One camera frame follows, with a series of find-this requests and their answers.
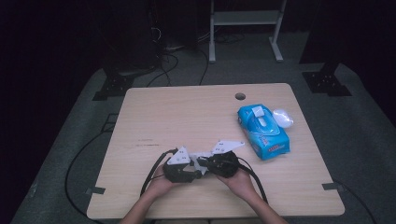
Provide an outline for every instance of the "person's left hand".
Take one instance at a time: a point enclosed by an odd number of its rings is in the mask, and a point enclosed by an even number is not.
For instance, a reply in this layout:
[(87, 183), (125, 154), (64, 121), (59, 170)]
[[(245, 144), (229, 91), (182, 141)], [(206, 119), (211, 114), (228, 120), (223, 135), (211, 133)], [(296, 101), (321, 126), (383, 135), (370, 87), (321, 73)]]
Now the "person's left hand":
[(163, 165), (160, 165), (155, 171), (153, 179), (149, 183), (145, 193), (149, 193), (151, 196), (158, 198), (169, 192), (171, 188), (177, 185), (180, 184), (172, 183), (170, 180), (166, 179), (163, 175)]

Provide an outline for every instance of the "wooden table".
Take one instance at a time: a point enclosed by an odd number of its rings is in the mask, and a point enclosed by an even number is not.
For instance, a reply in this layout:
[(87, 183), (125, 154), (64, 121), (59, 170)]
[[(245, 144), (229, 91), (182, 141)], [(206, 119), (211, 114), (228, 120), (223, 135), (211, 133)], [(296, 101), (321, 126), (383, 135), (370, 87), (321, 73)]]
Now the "wooden table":
[[(246, 99), (237, 100), (237, 93)], [(291, 153), (262, 161), (250, 144), (234, 151), (260, 178), (269, 204), (281, 216), (342, 215), (345, 207), (337, 190), (322, 187), (332, 179), (291, 87), (280, 83), (128, 90), (96, 183), (106, 191), (92, 195), (88, 217), (123, 217), (152, 165), (168, 149), (185, 146), (201, 152), (219, 140), (248, 142), (236, 112), (252, 104), (284, 108), (294, 118), (286, 130)], [(173, 189), (148, 211), (149, 218), (255, 216), (213, 175)]]

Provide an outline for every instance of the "black tape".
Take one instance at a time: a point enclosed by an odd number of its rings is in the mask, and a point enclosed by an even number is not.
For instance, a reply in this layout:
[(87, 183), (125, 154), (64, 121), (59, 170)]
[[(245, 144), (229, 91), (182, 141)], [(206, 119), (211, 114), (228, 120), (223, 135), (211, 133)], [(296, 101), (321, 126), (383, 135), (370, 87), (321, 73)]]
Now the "black tape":
[(88, 195), (93, 195), (94, 193), (95, 194), (104, 194), (105, 190), (106, 189), (94, 187), (93, 189), (85, 190), (85, 193), (88, 194)]
[(322, 184), (322, 187), (323, 187), (324, 190), (336, 189), (338, 192), (345, 191), (344, 187), (342, 185), (337, 184), (337, 183)]

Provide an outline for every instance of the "person's right hand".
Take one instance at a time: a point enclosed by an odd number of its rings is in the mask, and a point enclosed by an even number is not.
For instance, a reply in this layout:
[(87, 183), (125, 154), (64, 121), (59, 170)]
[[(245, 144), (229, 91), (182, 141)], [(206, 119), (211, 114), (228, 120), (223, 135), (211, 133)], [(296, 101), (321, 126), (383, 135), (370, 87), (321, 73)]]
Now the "person's right hand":
[(238, 169), (235, 175), (229, 178), (219, 175), (217, 178), (227, 185), (233, 194), (245, 201), (258, 195), (251, 182), (250, 174), (244, 170)]

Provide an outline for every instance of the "black stand base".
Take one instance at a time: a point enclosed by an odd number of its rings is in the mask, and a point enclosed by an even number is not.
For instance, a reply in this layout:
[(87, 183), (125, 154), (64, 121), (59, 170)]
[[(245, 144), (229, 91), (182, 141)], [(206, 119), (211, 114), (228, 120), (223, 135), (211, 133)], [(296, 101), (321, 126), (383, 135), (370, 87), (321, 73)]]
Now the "black stand base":
[(109, 96), (125, 96), (125, 93), (132, 88), (134, 77), (107, 77), (103, 87), (97, 91), (93, 101), (104, 101)]
[(325, 63), (319, 72), (303, 72), (306, 83), (313, 93), (327, 93), (329, 96), (351, 96), (346, 86), (341, 85), (334, 75), (339, 62)]

